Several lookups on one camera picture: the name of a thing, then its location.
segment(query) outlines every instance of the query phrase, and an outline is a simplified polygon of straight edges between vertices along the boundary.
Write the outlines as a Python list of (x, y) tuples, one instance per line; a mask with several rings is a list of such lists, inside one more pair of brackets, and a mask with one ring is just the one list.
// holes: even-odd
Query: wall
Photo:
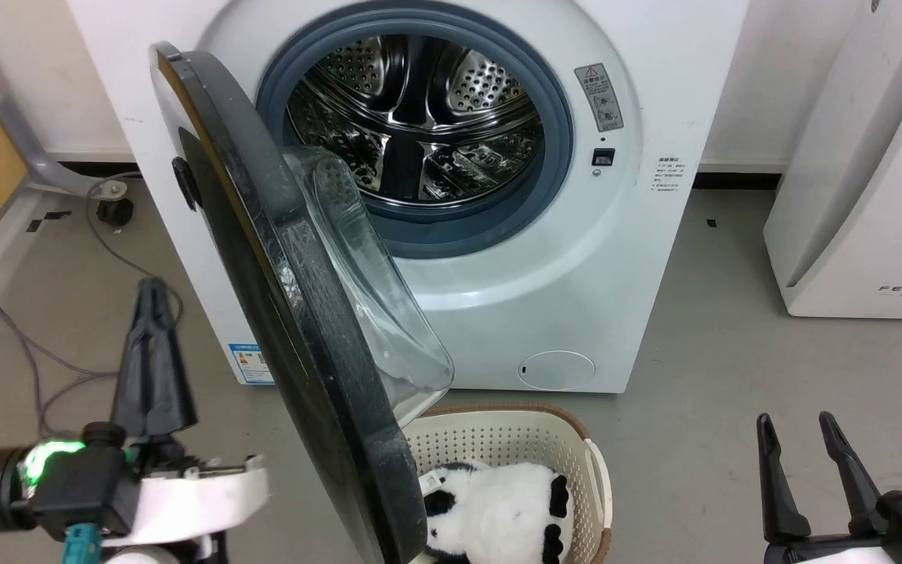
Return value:
[[(783, 170), (856, 6), (868, 1), (752, 0), (705, 168)], [(130, 160), (64, 0), (0, 0), (0, 85), (61, 160)]]

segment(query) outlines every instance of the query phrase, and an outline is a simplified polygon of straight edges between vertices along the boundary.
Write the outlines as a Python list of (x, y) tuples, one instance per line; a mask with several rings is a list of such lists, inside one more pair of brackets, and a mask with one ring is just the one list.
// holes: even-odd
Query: warning label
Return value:
[(273, 377), (269, 373), (260, 347), (254, 344), (229, 343), (229, 350), (232, 351), (232, 357), (235, 358), (236, 366), (246, 383), (255, 385), (273, 383)]
[(677, 192), (687, 175), (687, 164), (678, 157), (660, 157), (652, 174), (651, 192)]
[(587, 67), (575, 69), (576, 78), (586, 93), (586, 101), (590, 103), (590, 111), (594, 113), (599, 132), (610, 132), (612, 129), (622, 128), (622, 110), (619, 108), (619, 99), (615, 96), (611, 79), (604, 70), (604, 64), (597, 63)]

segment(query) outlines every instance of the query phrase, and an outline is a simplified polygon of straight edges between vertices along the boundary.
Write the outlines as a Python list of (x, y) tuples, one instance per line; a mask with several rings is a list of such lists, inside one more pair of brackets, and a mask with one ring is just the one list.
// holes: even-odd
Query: washing machine door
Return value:
[(366, 562), (410, 561), (426, 515), (401, 425), (450, 386), (447, 352), (343, 161), (279, 149), (210, 53), (161, 44), (154, 62), (186, 204), (207, 220), (341, 521)]

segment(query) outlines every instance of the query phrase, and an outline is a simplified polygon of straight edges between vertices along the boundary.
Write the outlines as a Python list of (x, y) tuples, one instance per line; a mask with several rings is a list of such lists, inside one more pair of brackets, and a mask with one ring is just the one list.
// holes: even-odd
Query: teal connector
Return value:
[(61, 564), (99, 564), (101, 552), (103, 536), (99, 534), (99, 527), (90, 522), (80, 522), (68, 528)]

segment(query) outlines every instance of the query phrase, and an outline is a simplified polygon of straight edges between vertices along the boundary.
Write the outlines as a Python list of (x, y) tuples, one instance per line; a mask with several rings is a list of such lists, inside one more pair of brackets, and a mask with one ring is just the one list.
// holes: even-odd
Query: black and white plush toy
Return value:
[(426, 475), (427, 547), (439, 564), (559, 564), (573, 535), (565, 475), (536, 464), (477, 461)]

